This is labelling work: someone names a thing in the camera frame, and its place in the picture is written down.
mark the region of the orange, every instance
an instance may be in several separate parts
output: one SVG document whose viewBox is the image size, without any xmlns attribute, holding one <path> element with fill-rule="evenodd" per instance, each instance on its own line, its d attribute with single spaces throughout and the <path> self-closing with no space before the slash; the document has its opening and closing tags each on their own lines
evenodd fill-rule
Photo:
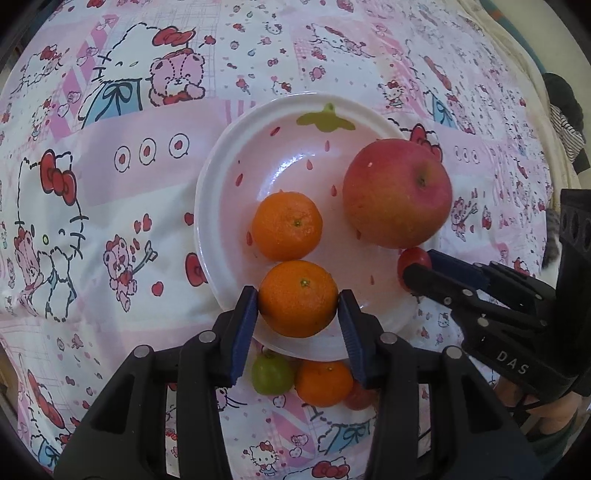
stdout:
<svg viewBox="0 0 591 480">
<path fill-rule="evenodd" d="M 295 375 L 295 391 L 306 403 L 332 407 L 353 390 L 353 376 L 343 362 L 303 360 Z"/>
<path fill-rule="evenodd" d="M 305 260 L 274 266 L 259 288 L 262 317 L 280 335 L 305 338 L 334 318 L 339 291 L 330 274 Z"/>
<path fill-rule="evenodd" d="M 269 260 L 299 260 L 322 236 L 322 217 L 303 193 L 278 192 L 264 199 L 252 220 L 252 239 Z"/>
</svg>

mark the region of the green fruit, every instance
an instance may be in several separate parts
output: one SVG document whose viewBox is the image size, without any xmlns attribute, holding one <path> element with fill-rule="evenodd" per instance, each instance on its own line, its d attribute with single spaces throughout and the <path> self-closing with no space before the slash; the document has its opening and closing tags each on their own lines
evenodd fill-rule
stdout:
<svg viewBox="0 0 591 480">
<path fill-rule="evenodd" d="M 261 395 L 281 395 L 294 385 L 295 373 L 285 357 L 269 350 L 252 366 L 252 386 Z"/>
</svg>

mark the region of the red apple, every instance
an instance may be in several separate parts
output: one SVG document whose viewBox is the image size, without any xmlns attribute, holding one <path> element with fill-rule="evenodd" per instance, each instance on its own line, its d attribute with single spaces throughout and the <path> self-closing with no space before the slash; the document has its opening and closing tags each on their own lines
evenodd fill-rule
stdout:
<svg viewBox="0 0 591 480">
<path fill-rule="evenodd" d="M 343 204 L 363 239 L 386 248 L 411 248 L 445 223 L 452 184 L 429 148 L 398 138 L 377 140 L 351 162 Z"/>
</svg>

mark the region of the screw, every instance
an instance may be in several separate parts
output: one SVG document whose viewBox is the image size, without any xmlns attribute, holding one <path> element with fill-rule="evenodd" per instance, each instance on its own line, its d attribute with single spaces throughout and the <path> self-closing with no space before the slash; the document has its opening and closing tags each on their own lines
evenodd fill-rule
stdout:
<svg viewBox="0 0 591 480">
<path fill-rule="evenodd" d="M 199 341 L 201 343 L 211 343 L 216 339 L 216 332 L 212 330 L 205 330 L 199 334 Z"/>
<path fill-rule="evenodd" d="M 392 332 L 384 332 L 382 335 L 379 336 L 379 339 L 382 341 L 382 343 L 392 345 L 393 343 L 396 343 L 396 340 L 398 340 L 398 336 Z"/>
<path fill-rule="evenodd" d="M 150 347 L 148 345 L 138 345 L 134 348 L 134 356 L 137 358 L 143 358 L 150 352 Z"/>
<path fill-rule="evenodd" d="M 457 346 L 449 347 L 446 353 L 449 358 L 453 358 L 454 360 L 462 358 L 462 351 Z"/>
</svg>

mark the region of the cherry tomato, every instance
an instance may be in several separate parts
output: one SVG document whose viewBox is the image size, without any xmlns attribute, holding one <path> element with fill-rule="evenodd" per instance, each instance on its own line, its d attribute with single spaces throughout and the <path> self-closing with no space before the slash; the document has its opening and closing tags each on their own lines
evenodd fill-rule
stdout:
<svg viewBox="0 0 591 480">
<path fill-rule="evenodd" d="M 412 293 L 412 291 L 404 284 L 402 274 L 404 273 L 404 269 L 413 263 L 418 263 L 427 268 L 431 268 L 431 257 L 429 257 L 429 254 L 420 247 L 409 248 L 400 255 L 398 259 L 398 281 L 400 282 L 400 286 L 409 293 Z"/>
<path fill-rule="evenodd" d="M 365 410 L 378 400 L 378 393 L 375 390 L 366 390 L 357 381 L 346 399 L 343 400 L 345 407 L 351 410 Z"/>
</svg>

